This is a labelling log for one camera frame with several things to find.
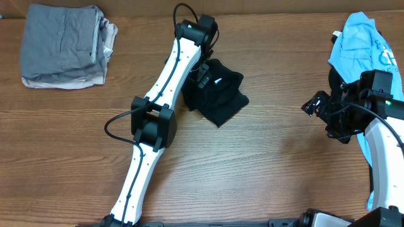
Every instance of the wooden tabletop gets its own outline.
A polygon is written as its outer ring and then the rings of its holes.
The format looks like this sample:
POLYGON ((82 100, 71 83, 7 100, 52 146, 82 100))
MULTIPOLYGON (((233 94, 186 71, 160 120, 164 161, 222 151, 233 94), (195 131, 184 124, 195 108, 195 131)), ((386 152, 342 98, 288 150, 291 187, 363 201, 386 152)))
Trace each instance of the wooden tabletop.
MULTIPOLYGON (((328 139, 325 123, 300 109, 330 90, 330 39, 348 16, 217 16, 213 57, 244 75, 250 103, 217 128, 179 101, 177 135, 151 178, 143 221, 267 221, 309 207, 366 214, 369 170, 356 138, 328 139)), ((404 13, 367 16, 404 73, 404 13)), ((119 33, 106 84, 74 91, 24 87, 25 21, 0 20, 0 226, 99 223, 115 204, 132 147, 104 124, 151 88, 174 36, 171 17, 109 19, 119 33)), ((129 117, 110 128, 131 137, 129 117)))

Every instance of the white tag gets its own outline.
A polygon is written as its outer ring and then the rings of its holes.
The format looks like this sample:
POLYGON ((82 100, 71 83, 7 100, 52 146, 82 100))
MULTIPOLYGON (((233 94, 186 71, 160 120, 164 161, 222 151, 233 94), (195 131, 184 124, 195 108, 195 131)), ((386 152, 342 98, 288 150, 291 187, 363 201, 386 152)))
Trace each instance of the white tag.
POLYGON ((342 32, 340 32, 340 31, 334 31, 334 32, 333 32, 333 35, 336 35, 337 37, 339 37, 339 36, 341 35, 341 33, 342 33, 342 32))

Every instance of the folded black cloth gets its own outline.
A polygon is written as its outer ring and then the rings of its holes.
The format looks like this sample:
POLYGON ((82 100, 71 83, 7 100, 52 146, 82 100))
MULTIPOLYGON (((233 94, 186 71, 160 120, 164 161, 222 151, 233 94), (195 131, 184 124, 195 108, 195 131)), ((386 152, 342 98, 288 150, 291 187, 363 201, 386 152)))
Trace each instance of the folded black cloth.
POLYGON ((249 103, 239 91, 244 76, 226 68, 218 59, 205 62, 209 66, 209 81, 201 89, 185 84, 182 89, 185 104, 190 111, 199 110, 207 119, 220 127, 249 103))

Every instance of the blue fabric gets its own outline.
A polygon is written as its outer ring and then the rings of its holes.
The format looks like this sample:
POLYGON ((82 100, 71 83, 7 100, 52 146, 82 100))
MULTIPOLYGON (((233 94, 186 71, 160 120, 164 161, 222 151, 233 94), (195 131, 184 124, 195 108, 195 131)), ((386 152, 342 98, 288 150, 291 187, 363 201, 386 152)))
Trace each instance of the blue fabric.
MULTIPOLYGON (((358 80, 364 71, 378 69, 391 72, 391 94, 395 100, 404 100, 401 76, 391 47, 376 30, 374 19, 368 19, 364 13, 349 16, 342 34, 335 41, 328 62, 346 83, 358 80)), ((371 152, 365 136, 359 134, 357 138, 367 162, 372 166, 371 152)), ((371 210, 372 204, 373 192, 366 208, 371 210)))

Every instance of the folded gray towel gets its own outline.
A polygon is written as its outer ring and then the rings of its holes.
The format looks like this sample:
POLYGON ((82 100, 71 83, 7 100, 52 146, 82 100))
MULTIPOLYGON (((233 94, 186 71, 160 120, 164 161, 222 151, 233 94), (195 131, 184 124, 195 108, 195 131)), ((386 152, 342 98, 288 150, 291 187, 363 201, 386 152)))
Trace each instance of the folded gray towel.
POLYGON ((23 78, 59 83, 104 72, 104 45, 98 32, 103 16, 96 6, 32 4, 20 52, 23 78))

